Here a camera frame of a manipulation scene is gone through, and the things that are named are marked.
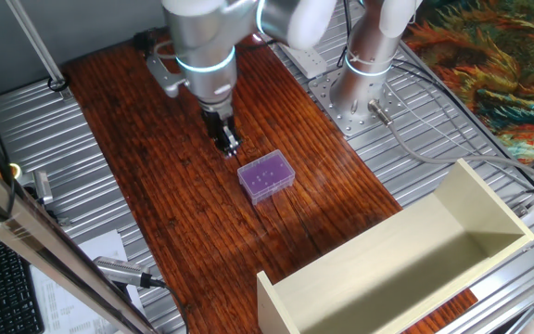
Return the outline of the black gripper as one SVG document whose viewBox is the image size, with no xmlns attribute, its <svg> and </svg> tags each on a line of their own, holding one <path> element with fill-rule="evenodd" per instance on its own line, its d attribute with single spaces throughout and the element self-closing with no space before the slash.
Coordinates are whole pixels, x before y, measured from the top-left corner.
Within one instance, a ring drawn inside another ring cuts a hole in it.
<svg viewBox="0 0 534 334">
<path fill-rule="evenodd" d="M 238 136 L 235 134 L 234 110 L 231 104 L 203 105 L 202 117 L 206 124 L 208 134 L 213 137 L 213 143 L 220 152 L 226 151 L 227 157 L 237 154 L 240 146 Z M 225 135 L 226 146 L 220 135 Z"/>
</svg>

